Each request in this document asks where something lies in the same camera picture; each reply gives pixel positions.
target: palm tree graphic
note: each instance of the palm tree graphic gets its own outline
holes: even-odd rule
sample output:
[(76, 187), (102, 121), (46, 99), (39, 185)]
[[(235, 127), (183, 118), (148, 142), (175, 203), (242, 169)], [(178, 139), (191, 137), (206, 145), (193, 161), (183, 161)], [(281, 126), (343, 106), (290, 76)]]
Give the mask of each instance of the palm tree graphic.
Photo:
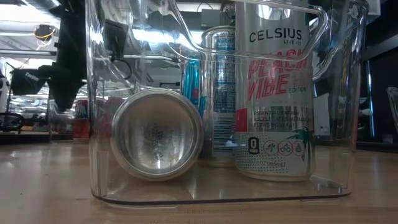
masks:
[[(314, 148), (315, 148), (315, 136), (313, 130), (309, 130), (306, 126), (303, 126), (302, 129), (296, 129), (292, 131), (296, 134), (288, 137), (288, 139), (300, 139), (303, 141), (304, 149), (307, 150), (307, 172), (310, 172), (311, 169), (311, 157), (313, 157)], [(305, 160), (305, 152), (301, 156), (303, 162)]]

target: plastic bin handle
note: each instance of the plastic bin handle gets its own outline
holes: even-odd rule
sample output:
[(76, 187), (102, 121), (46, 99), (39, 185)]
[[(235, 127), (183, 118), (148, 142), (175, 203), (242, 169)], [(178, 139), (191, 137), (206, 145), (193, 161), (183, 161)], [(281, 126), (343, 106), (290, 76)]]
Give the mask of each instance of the plastic bin handle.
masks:
[(230, 50), (215, 50), (209, 49), (205, 47), (200, 47), (193, 41), (191, 33), (189, 32), (188, 26), (184, 22), (181, 13), (178, 10), (177, 3), (175, 0), (169, 0), (171, 9), (177, 17), (177, 21), (183, 27), (183, 32), (186, 37), (188, 37), (189, 43), (192, 45), (194, 49), (204, 54), (218, 54), (218, 55), (231, 55), (231, 56), (241, 56), (241, 57), (255, 57), (269, 60), (281, 60), (281, 61), (290, 61), (290, 62), (299, 62), (305, 59), (313, 50), (315, 45), (317, 44), (319, 38), (322, 36), (324, 31), (327, 29), (327, 24), (329, 21), (328, 14), (322, 9), (320, 6), (307, 5), (306, 7), (298, 6), (293, 4), (292, 2), (280, 2), (276, 0), (235, 0), (237, 2), (246, 2), (250, 4), (262, 4), (270, 7), (279, 7), (285, 9), (291, 9), (295, 11), (301, 11), (306, 13), (315, 14), (318, 17), (318, 27), (315, 29), (314, 34), (311, 36), (308, 44), (303, 49), (303, 52), (294, 57), (286, 57), (282, 55), (271, 55), (271, 54), (254, 54), (248, 52), (239, 52), (239, 51), (230, 51)]

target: wooden table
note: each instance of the wooden table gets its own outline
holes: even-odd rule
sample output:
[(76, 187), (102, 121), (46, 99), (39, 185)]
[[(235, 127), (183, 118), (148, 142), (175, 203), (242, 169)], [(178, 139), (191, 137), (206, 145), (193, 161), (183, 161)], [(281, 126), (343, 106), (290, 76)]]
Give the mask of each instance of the wooden table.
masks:
[(326, 201), (114, 208), (90, 193), (88, 150), (0, 146), (0, 223), (398, 223), (398, 154), (358, 151), (353, 193)]

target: silver can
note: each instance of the silver can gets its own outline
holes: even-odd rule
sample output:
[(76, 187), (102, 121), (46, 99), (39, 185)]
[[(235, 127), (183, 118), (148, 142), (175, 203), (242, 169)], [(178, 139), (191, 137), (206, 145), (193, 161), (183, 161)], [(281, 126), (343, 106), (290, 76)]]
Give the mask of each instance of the silver can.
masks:
[[(235, 27), (206, 30), (202, 34), (202, 45), (216, 50), (235, 50)], [(234, 57), (225, 55), (205, 55), (201, 61), (199, 110), (205, 129), (201, 158), (212, 166), (233, 166), (234, 63)]]
[[(310, 28), (305, 13), (236, 3), (240, 52), (300, 55)], [(242, 58), (236, 64), (236, 167), (277, 181), (306, 180), (315, 168), (312, 58), (283, 62)]]
[(197, 109), (184, 96), (161, 88), (130, 96), (112, 122), (111, 146), (119, 164), (146, 180), (168, 180), (195, 162), (203, 144)]

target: blue can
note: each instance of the blue can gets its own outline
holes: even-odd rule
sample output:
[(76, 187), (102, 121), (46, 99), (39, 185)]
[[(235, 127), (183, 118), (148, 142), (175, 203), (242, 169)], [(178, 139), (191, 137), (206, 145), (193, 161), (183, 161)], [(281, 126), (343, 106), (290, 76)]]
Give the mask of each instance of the blue can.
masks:
[[(235, 27), (206, 30), (202, 44), (215, 50), (235, 50)], [(235, 57), (205, 55), (201, 59), (200, 113), (205, 129), (201, 158), (212, 166), (233, 166), (235, 124)]]
[(199, 107), (200, 61), (198, 57), (182, 62), (181, 93)]

